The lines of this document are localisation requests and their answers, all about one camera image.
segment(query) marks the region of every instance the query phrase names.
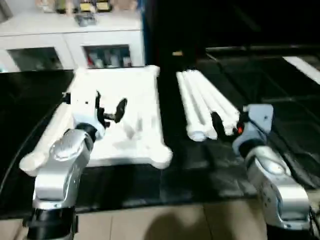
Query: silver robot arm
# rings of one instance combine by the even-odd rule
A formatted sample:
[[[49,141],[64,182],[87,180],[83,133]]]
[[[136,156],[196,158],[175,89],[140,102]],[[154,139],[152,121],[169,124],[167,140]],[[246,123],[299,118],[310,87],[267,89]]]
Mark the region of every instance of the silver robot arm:
[[[256,188],[267,224],[268,239],[310,236],[310,204],[305,189],[291,176],[282,157],[267,146],[273,107],[251,104],[240,118],[241,134],[232,148],[245,160],[250,183]]]
[[[94,142],[105,134],[111,120],[118,123],[124,115],[123,99],[115,114],[104,113],[100,94],[67,93],[75,129],[69,129],[49,151],[46,164],[39,170],[34,184],[32,215],[24,221],[29,227],[28,240],[72,240],[78,231],[75,204],[81,175],[90,160]]]

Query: white cabinet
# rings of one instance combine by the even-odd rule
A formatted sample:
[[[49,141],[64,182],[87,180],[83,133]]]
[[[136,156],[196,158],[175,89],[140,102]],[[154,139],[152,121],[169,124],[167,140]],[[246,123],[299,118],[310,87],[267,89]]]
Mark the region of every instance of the white cabinet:
[[[97,25],[80,27],[66,15],[27,12],[0,24],[0,72],[145,65],[138,11],[96,19]]]
[[[62,34],[0,37],[0,62],[8,72],[73,69]]]
[[[139,30],[68,33],[65,39],[77,67],[120,68],[145,65],[143,36]]]

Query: bundle of white rods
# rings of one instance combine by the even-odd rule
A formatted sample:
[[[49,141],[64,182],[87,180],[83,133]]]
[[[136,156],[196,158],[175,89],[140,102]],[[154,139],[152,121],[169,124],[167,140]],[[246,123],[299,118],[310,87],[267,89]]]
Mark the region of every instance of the bundle of white rods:
[[[212,112],[219,114],[225,134],[231,135],[239,120],[239,111],[235,106],[198,70],[177,72],[176,76],[189,138],[196,142],[206,138],[217,139]]]

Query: black table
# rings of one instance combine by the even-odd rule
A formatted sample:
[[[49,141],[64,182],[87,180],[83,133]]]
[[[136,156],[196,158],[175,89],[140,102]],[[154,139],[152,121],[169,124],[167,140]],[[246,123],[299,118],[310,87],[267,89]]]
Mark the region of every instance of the black table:
[[[287,144],[309,152],[314,159],[293,156],[290,165],[307,188],[320,187],[320,86],[282,58],[199,61],[197,68],[239,109],[248,103],[272,103],[276,133]],[[23,72],[0,75],[2,126],[1,178],[24,138],[54,106],[73,78],[71,71]],[[243,161],[230,144],[193,142],[186,135],[186,120],[175,71],[161,67],[157,82],[165,143],[173,151],[164,170],[150,165],[86,168],[81,178],[77,211],[94,212],[155,205],[214,202],[256,196],[247,181]],[[0,198],[0,219],[21,218],[31,211],[34,178],[19,167],[48,124],[47,117],[21,152]],[[288,152],[275,133],[274,141]]]

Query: tiled floor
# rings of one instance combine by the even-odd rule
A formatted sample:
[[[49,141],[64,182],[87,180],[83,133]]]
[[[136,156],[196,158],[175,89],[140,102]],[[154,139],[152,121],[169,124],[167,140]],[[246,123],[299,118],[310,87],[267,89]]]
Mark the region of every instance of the tiled floor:
[[[23,240],[20,220],[0,221],[1,240]],[[75,240],[265,240],[257,200],[82,214]]]

